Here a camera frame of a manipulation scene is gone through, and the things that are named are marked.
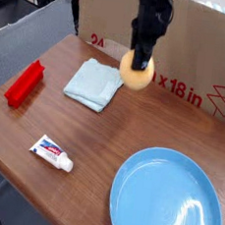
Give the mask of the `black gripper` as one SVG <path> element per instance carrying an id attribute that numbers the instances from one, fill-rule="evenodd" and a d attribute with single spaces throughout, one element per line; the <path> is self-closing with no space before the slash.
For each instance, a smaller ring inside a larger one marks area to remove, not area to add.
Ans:
<path id="1" fill-rule="evenodd" d="M 138 16 L 132 20 L 132 44 L 135 49 L 132 69 L 145 70 L 157 38 L 164 36 L 173 20 L 173 0 L 140 0 Z"/>

